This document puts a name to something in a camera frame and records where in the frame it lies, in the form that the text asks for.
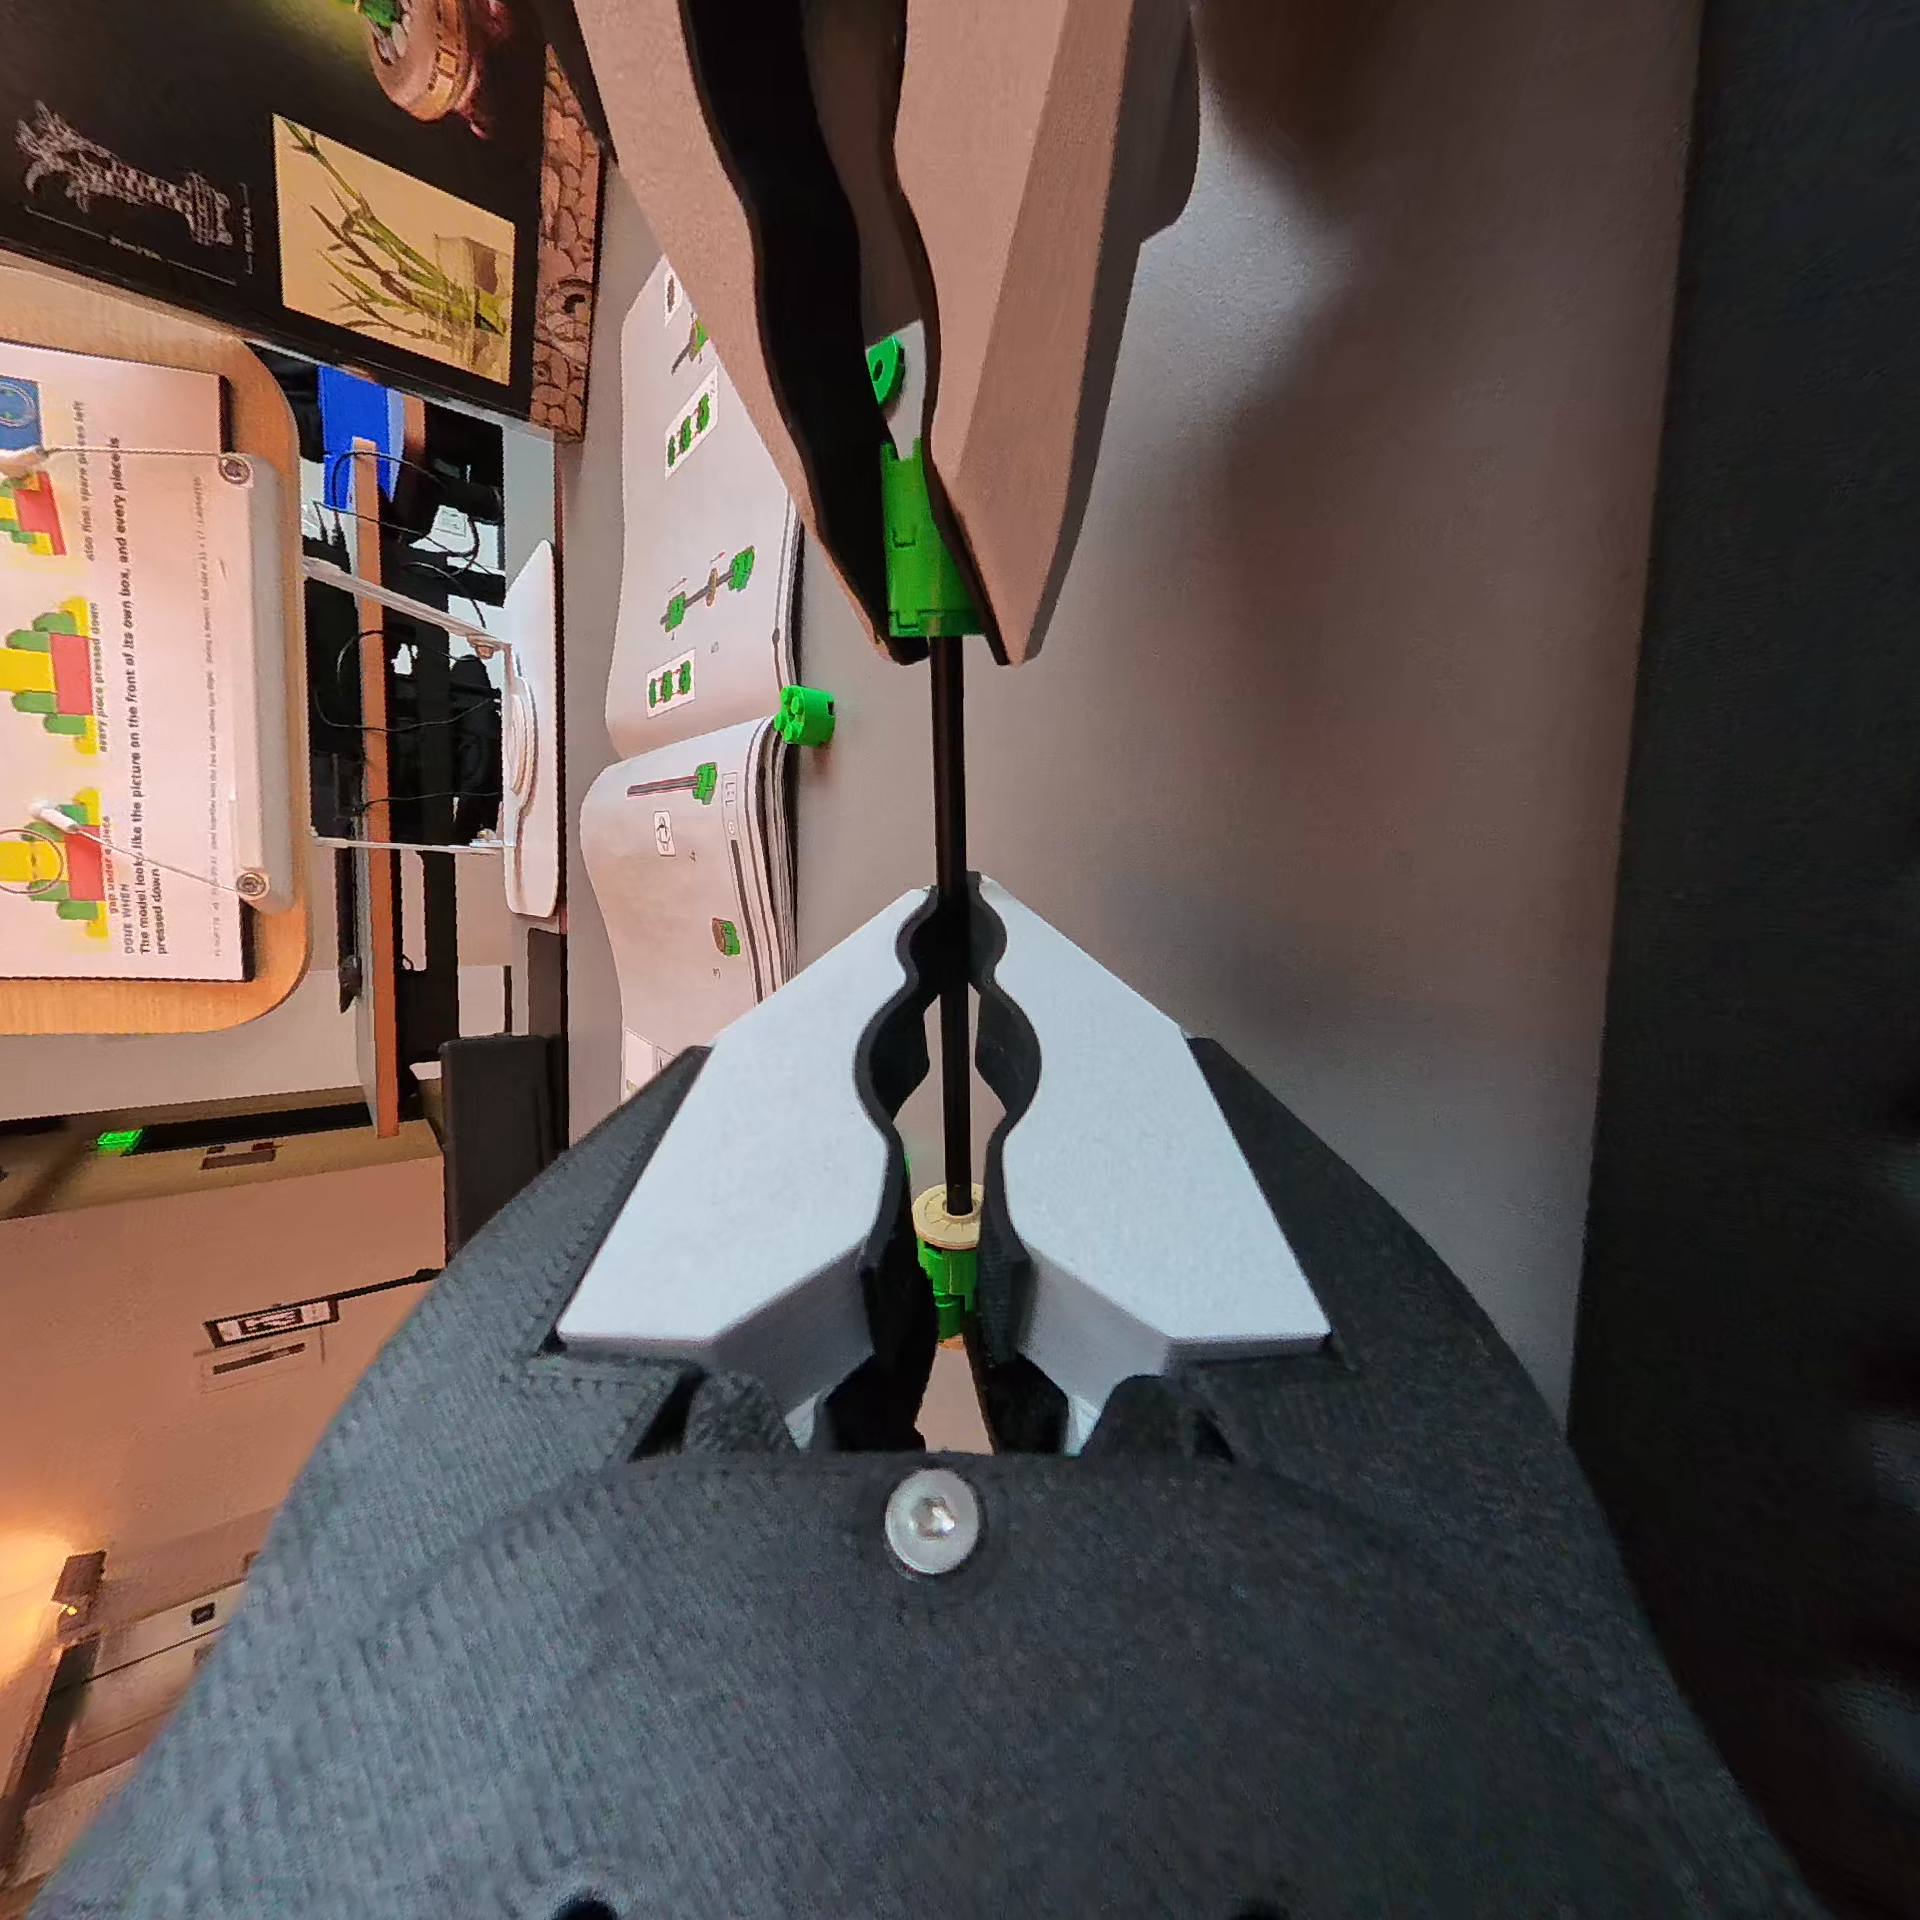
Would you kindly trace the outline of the black plant picture box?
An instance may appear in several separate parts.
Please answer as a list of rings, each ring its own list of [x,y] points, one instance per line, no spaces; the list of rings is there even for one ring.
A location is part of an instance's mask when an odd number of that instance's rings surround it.
[[[606,127],[548,3],[6,3],[5,248],[584,437]]]

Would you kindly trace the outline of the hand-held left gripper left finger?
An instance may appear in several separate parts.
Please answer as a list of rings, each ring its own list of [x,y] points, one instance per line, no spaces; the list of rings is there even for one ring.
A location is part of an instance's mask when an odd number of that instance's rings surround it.
[[[937,1328],[897,1117],[934,999],[910,890],[701,1052],[555,1327],[566,1357],[748,1377],[805,1446],[921,1453]]]

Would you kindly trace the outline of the grey desk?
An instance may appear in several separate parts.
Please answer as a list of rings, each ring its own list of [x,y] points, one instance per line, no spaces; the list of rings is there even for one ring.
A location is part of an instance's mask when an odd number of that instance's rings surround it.
[[[1699,5],[1202,5],[976,860],[1275,1085],[1562,1415]]]

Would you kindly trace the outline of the instruction sheet on wooden board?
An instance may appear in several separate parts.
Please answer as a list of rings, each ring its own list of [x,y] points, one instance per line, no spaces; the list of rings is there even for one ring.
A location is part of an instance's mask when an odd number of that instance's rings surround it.
[[[251,517],[258,577],[276,586],[261,644],[278,662],[258,668],[254,728],[261,745],[261,812],[270,890],[251,910],[254,973],[246,982],[6,980],[5,1038],[199,1035],[257,1021],[283,1005],[308,973],[314,944],[312,829],[299,524],[299,435],[273,372],[239,327],[34,260],[2,253],[5,338],[135,364],[218,375],[229,383],[234,448],[270,469],[270,500]]]

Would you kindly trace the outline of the black perforated mat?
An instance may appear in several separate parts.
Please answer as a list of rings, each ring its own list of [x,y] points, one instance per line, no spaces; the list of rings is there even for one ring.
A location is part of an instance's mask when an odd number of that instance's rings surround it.
[[[1916,1915],[1918,6],[1707,5],[1572,1360],[1666,1661]]]

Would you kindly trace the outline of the open instruction booklet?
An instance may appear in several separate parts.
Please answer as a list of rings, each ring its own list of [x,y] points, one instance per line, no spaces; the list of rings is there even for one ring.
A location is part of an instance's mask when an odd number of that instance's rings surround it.
[[[612,944],[620,1087],[709,1045],[799,969],[794,749],[803,517],[686,280],[620,336],[623,561],[586,871]]]

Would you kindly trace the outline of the black floor box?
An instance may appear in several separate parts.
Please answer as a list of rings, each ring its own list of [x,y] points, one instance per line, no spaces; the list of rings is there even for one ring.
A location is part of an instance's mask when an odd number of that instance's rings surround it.
[[[444,1255],[457,1256],[566,1146],[566,1043],[454,1038],[438,1053]]]

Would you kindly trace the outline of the tall green cylinder brick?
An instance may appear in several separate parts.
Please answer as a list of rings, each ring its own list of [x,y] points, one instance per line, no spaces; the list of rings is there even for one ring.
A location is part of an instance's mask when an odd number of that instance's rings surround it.
[[[883,413],[878,455],[885,651],[917,664],[933,644],[987,634],[970,563],[937,513],[934,470],[923,443],[933,407],[926,323],[897,325],[869,344],[869,383]]]

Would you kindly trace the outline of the wooden easel leg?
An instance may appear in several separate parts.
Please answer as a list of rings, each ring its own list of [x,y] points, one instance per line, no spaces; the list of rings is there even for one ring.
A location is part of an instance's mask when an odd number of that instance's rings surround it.
[[[365,779],[355,802],[353,873],[358,899],[358,953],[363,992],[355,1017],[358,1064],[376,1135],[402,1133],[402,1049],[399,1049],[399,908],[398,851],[390,809],[390,714],[387,692],[387,607],[374,598],[382,586],[378,446],[365,437],[352,444],[352,533],[355,602],[355,672],[365,730]]]

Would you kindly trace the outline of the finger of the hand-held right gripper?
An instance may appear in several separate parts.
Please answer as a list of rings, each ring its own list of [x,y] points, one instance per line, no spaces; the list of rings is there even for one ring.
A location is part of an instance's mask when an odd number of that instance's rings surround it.
[[[860,236],[820,120],[805,6],[580,5],[612,154],[678,268],[806,533],[895,664]]]
[[[1186,204],[1196,147],[1191,5],[906,6],[897,180],[933,301],[923,454],[1003,665],[1048,639],[1140,250]]]

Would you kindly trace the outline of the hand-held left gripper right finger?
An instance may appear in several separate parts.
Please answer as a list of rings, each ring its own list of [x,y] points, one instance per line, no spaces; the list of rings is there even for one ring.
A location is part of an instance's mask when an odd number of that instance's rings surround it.
[[[1332,1319],[1189,1033],[974,883],[974,1064],[999,1104],[966,1332],[999,1453],[1080,1453],[1117,1390],[1321,1352]]]

